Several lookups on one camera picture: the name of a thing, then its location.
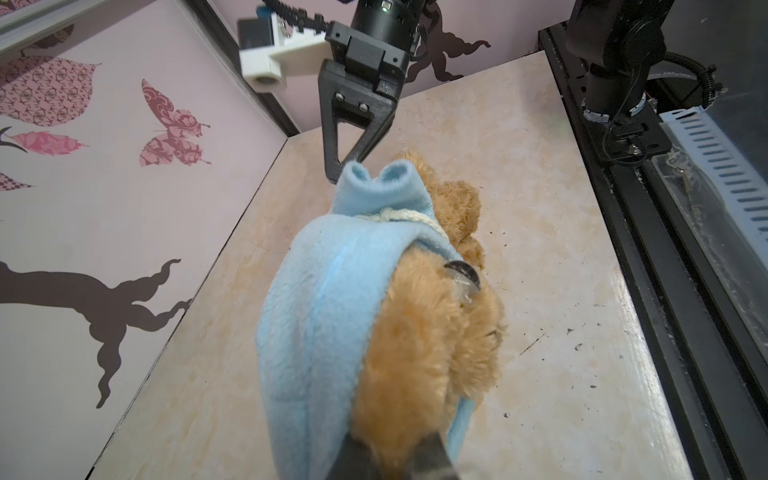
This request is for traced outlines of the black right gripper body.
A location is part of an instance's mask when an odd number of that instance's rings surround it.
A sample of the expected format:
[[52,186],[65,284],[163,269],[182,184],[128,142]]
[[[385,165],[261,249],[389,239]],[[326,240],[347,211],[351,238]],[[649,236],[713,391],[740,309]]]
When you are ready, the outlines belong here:
[[399,99],[410,60],[411,32],[398,21],[331,22],[325,39],[335,62],[373,91]]

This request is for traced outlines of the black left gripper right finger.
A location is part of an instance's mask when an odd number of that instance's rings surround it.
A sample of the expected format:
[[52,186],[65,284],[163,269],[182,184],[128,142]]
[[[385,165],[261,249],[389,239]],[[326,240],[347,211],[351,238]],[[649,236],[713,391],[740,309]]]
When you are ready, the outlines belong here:
[[471,303],[481,290],[479,274],[474,267],[463,260],[452,260],[444,264],[445,272],[452,278],[454,295],[460,303]]

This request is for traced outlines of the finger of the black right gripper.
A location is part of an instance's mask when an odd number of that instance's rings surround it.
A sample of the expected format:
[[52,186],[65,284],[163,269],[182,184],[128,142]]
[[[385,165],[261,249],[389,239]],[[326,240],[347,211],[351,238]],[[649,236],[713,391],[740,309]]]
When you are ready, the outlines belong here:
[[374,91],[353,92],[345,101],[347,120],[362,130],[345,161],[363,162],[386,135],[395,117],[397,100]]
[[332,59],[323,61],[318,76],[318,91],[326,178],[336,183],[344,160],[339,158],[338,122],[350,98],[344,67]]

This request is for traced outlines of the light blue fleece hoodie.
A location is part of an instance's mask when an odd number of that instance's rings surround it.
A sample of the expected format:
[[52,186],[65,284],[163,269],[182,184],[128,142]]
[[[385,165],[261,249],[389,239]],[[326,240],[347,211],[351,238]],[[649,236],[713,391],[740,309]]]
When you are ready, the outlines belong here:
[[411,246],[454,261],[416,167],[377,177],[358,162],[329,213],[293,240],[265,298],[256,344],[271,451],[282,479],[323,479],[348,430],[374,319]]

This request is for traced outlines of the tan plush teddy bear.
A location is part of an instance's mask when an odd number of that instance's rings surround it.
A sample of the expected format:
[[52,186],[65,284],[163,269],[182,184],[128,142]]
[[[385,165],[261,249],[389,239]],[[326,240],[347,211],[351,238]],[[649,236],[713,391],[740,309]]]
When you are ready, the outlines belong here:
[[416,152],[404,157],[425,183],[455,260],[474,267],[481,290],[471,303],[460,303],[443,268],[452,260],[425,246],[407,247],[395,267],[350,414],[350,434],[392,463],[432,433],[448,453],[459,414],[471,414],[499,377],[504,335],[504,307],[483,275],[485,252],[473,236],[481,212],[477,188],[441,179]]

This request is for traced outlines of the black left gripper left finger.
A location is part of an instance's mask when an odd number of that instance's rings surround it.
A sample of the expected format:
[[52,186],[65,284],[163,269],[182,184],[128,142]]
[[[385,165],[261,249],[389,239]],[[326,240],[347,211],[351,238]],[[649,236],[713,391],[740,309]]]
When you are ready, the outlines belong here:
[[459,474],[438,433],[420,440],[400,463],[385,462],[370,445],[347,434],[326,478],[458,480]]

